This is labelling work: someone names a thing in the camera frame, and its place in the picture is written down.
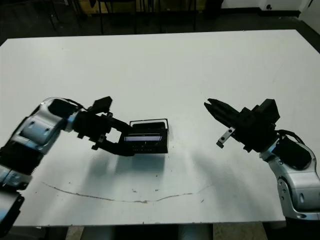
cable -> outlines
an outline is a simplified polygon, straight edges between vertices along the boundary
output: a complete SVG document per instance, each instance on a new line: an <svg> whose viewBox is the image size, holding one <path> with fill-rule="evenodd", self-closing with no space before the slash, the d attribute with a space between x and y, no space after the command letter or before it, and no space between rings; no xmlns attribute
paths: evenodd
<svg viewBox="0 0 320 240"><path fill-rule="evenodd" d="M74 101L74 100L72 100L72 99L69 99L69 98L64 98L64 99L67 100L67 101L70 102L70 103L73 103L73 104L77 105L80 109L84 109L84 110L88 111L88 109L85 108L85 107L84 107L83 105L81 105L80 103L78 103L78 102L76 102L76 101Z"/></svg>
<svg viewBox="0 0 320 240"><path fill-rule="evenodd" d="M276 130L276 132L277 132L280 136L285 136L285 135L291 136L291 137L293 137L298 143L305 145L304 141L302 141L302 139L301 139L297 134L295 134L293 131L288 131L288 130L280 129L280 130Z"/></svg>

table leg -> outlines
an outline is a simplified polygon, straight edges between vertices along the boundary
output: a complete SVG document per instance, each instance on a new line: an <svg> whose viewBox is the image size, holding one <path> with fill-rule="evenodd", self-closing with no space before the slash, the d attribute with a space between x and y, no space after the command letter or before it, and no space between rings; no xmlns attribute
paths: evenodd
<svg viewBox="0 0 320 240"><path fill-rule="evenodd" d="M98 1L99 4L99 16L100 16L100 30L101 30L101 34L104 34L104 27L103 27L103 21L102 21L102 12L101 12L101 2Z"/></svg>

wall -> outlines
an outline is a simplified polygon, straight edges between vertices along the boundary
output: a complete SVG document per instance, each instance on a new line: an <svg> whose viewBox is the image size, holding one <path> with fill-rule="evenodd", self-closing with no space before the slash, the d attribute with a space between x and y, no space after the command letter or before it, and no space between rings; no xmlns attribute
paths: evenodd
<svg viewBox="0 0 320 240"><path fill-rule="evenodd" d="M296 11L301 7L305 0L260 0L259 7L267 10L267 5L272 7L273 11Z"/></svg>
<svg viewBox="0 0 320 240"><path fill-rule="evenodd" d="M162 11L186 11L188 10L189 2L193 0L160 0ZM98 4L94 6L94 8L90 7L88 0L79 0L80 5L83 11L87 14L95 14L98 13ZM155 10L158 10L158 0L154 0L155 2ZM203 10L205 7L206 0L196 0L197 9ZM270 4L272 6L272 10L302 10L309 4L310 0L224 0L222 4L222 8L224 9L235 9L235 8L261 8L262 10L266 10L266 6ZM127 12L132 11L130 4L124 3L119 5L115 4L115 6L119 6L115 12ZM106 12L104 4L102 4L102 11ZM136 9L140 11L140 0L137 0Z"/></svg>
<svg viewBox="0 0 320 240"><path fill-rule="evenodd" d="M320 34L320 1L313 0L310 7L302 12L300 19Z"/></svg>
<svg viewBox="0 0 320 240"><path fill-rule="evenodd" d="M257 8L261 0L224 0L222 8L234 9L234 8Z"/></svg>

chair leg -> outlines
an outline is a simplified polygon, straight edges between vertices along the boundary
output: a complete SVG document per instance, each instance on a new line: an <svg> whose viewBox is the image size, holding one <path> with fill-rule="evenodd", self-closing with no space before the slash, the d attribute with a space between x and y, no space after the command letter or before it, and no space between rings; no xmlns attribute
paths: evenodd
<svg viewBox="0 0 320 240"><path fill-rule="evenodd" d="M160 26L160 33L162 34L162 19L161 19L161 0L158 0L158 8L159 8L159 13L158 13L158 21L159 21L159 26Z"/></svg>
<svg viewBox="0 0 320 240"><path fill-rule="evenodd" d="M52 21L50 12L49 12L49 10L48 10L48 8L47 8L47 5L46 5L46 3L45 3L45 0L41 0L41 2L42 2L42 4L43 4L43 8L44 8L46 14L48 15L48 18L49 18L49 20L50 20L50 23L51 23L53 29L54 29L55 31L57 31L56 26L55 26L54 22Z"/></svg>
<svg viewBox="0 0 320 240"><path fill-rule="evenodd" d="M134 0L134 34L137 34L137 0Z"/></svg>
<svg viewBox="0 0 320 240"><path fill-rule="evenodd" d="M196 31L197 0L194 0L193 31Z"/></svg>
<svg viewBox="0 0 320 240"><path fill-rule="evenodd" d="M101 12L101 2L98 1L99 4L99 16L100 16L100 30L101 30L101 34L104 34L104 26L103 26L103 22L102 22L102 12Z"/></svg>
<svg viewBox="0 0 320 240"><path fill-rule="evenodd" d="M109 10L109 7L108 7L107 2L105 2L105 1L104 1L104 6L105 6L105 8L106 8L106 10L107 10L107 12L108 12L108 14L109 14L109 13L110 13L110 10Z"/></svg>
<svg viewBox="0 0 320 240"><path fill-rule="evenodd" d="M53 9L55 18L57 19L58 22L60 22L59 17L58 17L58 14L57 14L56 7L55 7L55 4L54 4L54 1L53 1L53 0L50 0L50 2L51 2L51 6L52 6L52 9Z"/></svg>
<svg viewBox="0 0 320 240"><path fill-rule="evenodd" d="M70 7L72 8L72 11L73 11L73 13L75 15L75 19L76 19L76 22L78 23L79 28L82 28L82 25L81 25L81 22L80 22L80 19L79 19L79 16L78 16L79 13L77 12L78 8L77 8L77 5L76 5L74 0L71 0Z"/></svg>

silver robot arm segment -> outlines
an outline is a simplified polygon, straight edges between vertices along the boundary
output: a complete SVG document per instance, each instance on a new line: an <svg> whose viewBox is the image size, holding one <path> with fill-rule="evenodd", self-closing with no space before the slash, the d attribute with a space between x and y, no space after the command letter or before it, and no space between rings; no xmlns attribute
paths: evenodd
<svg viewBox="0 0 320 240"><path fill-rule="evenodd" d="M66 98L47 98L24 118L7 143L0 148L0 237L5 236L20 213L32 173L60 135L61 130L89 137L92 149L132 156L132 150L106 138L112 128L127 132L131 127L109 112L112 99L96 100L88 109Z"/></svg>

